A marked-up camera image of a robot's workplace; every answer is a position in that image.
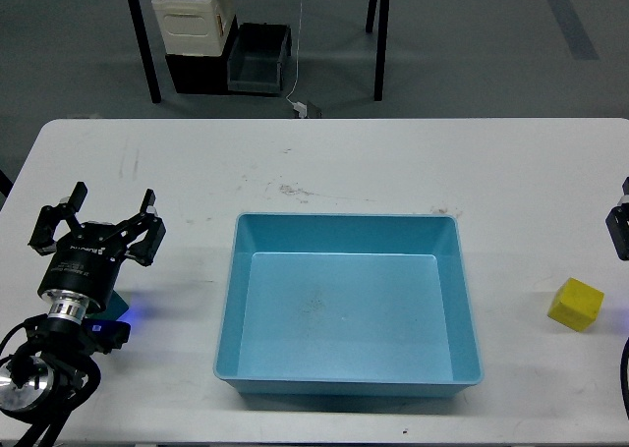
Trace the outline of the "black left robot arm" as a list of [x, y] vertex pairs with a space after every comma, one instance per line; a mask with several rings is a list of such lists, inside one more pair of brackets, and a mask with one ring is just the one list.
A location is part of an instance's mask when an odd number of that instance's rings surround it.
[[117, 224], [80, 222], [87, 195], [84, 183], [57, 205], [41, 208], [29, 246], [51, 260], [38, 287], [49, 303], [45, 314], [12, 328], [25, 342], [1, 359], [1, 412], [28, 425], [21, 446], [52, 446], [71, 413], [101, 382], [94, 354], [107, 355], [128, 342], [131, 326], [122, 321], [128, 304], [114, 287], [124, 261], [150, 266], [165, 236], [147, 190], [139, 211]]

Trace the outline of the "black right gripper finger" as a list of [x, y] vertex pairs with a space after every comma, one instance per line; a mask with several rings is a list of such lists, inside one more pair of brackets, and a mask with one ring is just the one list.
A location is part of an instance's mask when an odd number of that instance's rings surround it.
[[628, 181], [626, 178], [620, 201], [613, 206], [605, 218], [605, 225], [620, 260], [628, 260]]

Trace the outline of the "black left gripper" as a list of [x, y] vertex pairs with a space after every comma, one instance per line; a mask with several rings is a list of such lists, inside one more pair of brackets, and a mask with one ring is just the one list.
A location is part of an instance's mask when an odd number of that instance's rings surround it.
[[[74, 293], [88, 300], [87, 311], [107, 310], [123, 259], [151, 266], [166, 234], [158, 216], [155, 192], [147, 189], [140, 211], [119, 224], [87, 222], [76, 214], [87, 195], [84, 182], [57, 205], [45, 205], [38, 214], [29, 246], [51, 260], [37, 290], [48, 301], [62, 293]], [[55, 241], [58, 225], [65, 221], [70, 232]]]

